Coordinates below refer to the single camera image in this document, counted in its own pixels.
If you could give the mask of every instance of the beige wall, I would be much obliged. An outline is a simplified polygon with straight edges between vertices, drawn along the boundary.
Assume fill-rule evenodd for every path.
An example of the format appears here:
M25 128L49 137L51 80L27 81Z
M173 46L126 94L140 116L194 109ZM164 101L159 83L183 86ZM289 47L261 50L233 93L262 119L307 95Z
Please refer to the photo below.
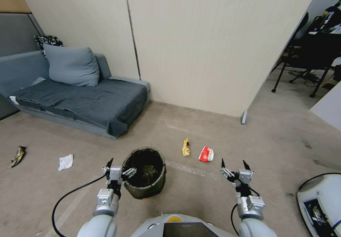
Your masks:
M153 100L240 116L311 0L129 0Z
M45 34L103 53L112 75L138 78L126 0L26 0Z

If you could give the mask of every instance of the trash can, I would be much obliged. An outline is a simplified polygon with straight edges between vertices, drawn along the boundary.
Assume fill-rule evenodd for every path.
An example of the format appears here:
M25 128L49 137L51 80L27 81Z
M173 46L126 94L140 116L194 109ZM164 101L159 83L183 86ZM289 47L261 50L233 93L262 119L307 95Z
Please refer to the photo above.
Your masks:
M166 181L166 165L163 155L155 148L135 149L124 160L123 172L135 167L136 174L124 182L125 188L135 199L159 194Z

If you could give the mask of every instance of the crumpled red packaging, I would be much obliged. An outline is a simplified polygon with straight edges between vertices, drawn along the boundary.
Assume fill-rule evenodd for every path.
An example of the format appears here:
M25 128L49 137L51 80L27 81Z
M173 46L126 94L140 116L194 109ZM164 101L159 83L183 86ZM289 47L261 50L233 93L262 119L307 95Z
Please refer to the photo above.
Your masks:
M207 146L204 146L202 149L200 155L199 155L199 160L203 162L208 162L212 161L214 156L214 152L211 148L208 148Z

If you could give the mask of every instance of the snack wrapper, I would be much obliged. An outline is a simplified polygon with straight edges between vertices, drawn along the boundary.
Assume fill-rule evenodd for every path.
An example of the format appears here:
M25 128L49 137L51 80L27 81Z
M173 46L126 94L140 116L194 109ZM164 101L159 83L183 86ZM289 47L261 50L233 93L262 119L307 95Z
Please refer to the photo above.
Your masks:
M182 147L182 154L184 156L189 156L189 152L191 151L190 147L189 147L189 139L186 138L184 141L184 145Z

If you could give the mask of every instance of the black wire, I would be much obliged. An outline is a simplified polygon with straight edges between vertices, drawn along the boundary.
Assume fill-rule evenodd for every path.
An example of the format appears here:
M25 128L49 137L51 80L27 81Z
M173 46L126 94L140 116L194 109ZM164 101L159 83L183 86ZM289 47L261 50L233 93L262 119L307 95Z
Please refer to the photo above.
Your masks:
M239 233L237 232L237 229L234 227L234 223L233 223L233 212L235 210L235 208L238 206L238 204L235 204L231 210L231 223L232 223L232 226L233 226L233 229L234 231L236 232L236 234L239 236Z
M316 87L316 84L315 84L314 86L310 86L310 85L308 85L308 84L307 84L307 80L305 80L305 82L304 82L304 85L305 85L305 86L308 86L308 87L311 87L311 88L314 88L314 87Z
M309 181L311 181L311 180L313 180L313 179L315 179L315 178L318 178L318 177L321 177L321 176L324 176L324 175L334 175L334 174L336 174L336 175L341 175L341 173L338 173L338 172L327 172L327 173L319 174L319 175L317 175L317 176L314 176L314 177L308 179L307 181L304 181L303 184L301 184L301 185L299 186L298 191L300 191L301 188L302 188L305 184L307 184ZM332 227L331 232L334 231L334 229L335 229L340 223L341 223L341 220L337 221L337 222L334 224L334 226Z
M75 191L77 191L77 190L79 190L79 189L81 189L81 188L83 188L83 187L86 187L86 186L88 186L88 185L91 185L91 184L93 184L94 182L96 182L96 181L98 181L98 180L104 178L105 176L106 176L106 175L103 175L103 176L101 176L101 177L99 177L99 178L97 178L97 179L95 179L95 180L93 180L93 181L91 181L91 182L89 182L89 183L87 183L87 184L85 184L85 185L82 185L82 186L80 186L80 187L77 187L76 189L73 189L72 191L70 191L70 192L68 192L67 194L63 195L63 197L60 198L60 199L57 201L56 205L54 205L54 208L53 208L53 211L52 211L52 226L53 226L53 229L56 231L56 233L57 233L60 237L66 237L66 236L63 235L63 234L57 229L56 224L55 224L55 221L54 221L54 213L56 212L56 208L57 208L58 204L61 202L62 199L64 199L64 198L65 198L66 196L68 196L69 194L71 194L71 193L73 193L73 192L75 192Z
M255 194L256 194L256 196L260 196L259 195L259 193L257 193L254 189L252 189L251 187L249 187L249 189L251 190L251 191L253 191Z

